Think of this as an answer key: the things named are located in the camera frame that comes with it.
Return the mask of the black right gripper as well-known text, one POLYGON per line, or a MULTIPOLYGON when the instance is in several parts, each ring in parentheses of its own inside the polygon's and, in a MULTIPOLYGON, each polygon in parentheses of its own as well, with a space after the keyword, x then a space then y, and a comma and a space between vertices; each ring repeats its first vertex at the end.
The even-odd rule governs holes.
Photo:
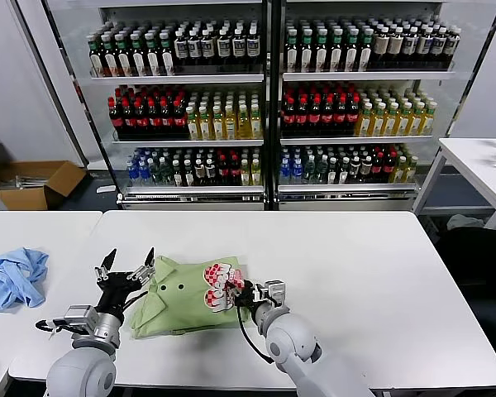
POLYGON ((265 292, 258 284, 253 284, 249 280, 230 280, 227 282, 230 289, 239 291, 228 291, 227 298, 231 305, 240 308, 255 309, 266 301, 265 292))

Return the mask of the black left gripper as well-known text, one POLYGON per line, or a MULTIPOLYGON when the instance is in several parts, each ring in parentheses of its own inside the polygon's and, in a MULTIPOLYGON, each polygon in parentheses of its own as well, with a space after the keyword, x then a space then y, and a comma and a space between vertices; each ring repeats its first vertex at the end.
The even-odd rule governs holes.
POLYGON ((113 248, 103 258, 101 265, 94 267, 96 282, 102 291, 97 312, 123 317, 127 297, 139 291, 155 274, 155 248, 151 247, 144 264, 133 273, 111 272, 116 254, 117 248, 113 248))

